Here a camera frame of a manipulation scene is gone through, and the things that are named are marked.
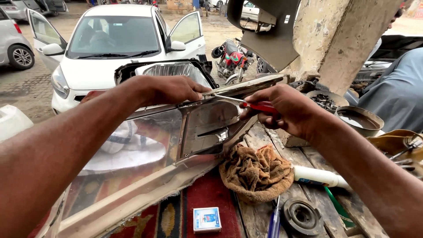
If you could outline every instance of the white bottle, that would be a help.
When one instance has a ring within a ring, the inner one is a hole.
[[[330,171],[296,165],[294,166],[294,180],[326,187],[349,187],[348,183],[341,176]]]
[[[31,119],[18,108],[12,105],[0,108],[0,142],[33,125]]]

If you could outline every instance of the rag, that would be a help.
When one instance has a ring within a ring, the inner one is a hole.
[[[294,181],[291,162],[268,144],[254,149],[237,144],[219,166],[223,184],[249,204],[269,202],[285,192]]]

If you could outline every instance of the red screwdriver handle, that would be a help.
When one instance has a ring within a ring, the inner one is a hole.
[[[273,107],[272,103],[269,101],[263,101],[263,102],[253,103],[253,104],[244,102],[243,106],[250,107],[252,109],[259,110],[259,111],[270,112],[272,114],[279,114],[279,112]]]

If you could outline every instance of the forearm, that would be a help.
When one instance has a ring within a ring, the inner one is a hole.
[[[0,144],[2,236],[30,232],[108,136],[147,104],[142,93],[123,83]]]
[[[388,235],[421,235],[423,183],[335,116],[323,114],[313,124],[311,145],[358,193]]]

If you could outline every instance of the motorcycle seat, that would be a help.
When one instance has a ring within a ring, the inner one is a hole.
[[[231,41],[227,41],[225,43],[225,51],[228,55],[232,54],[233,52],[238,52],[238,47],[235,43]]]

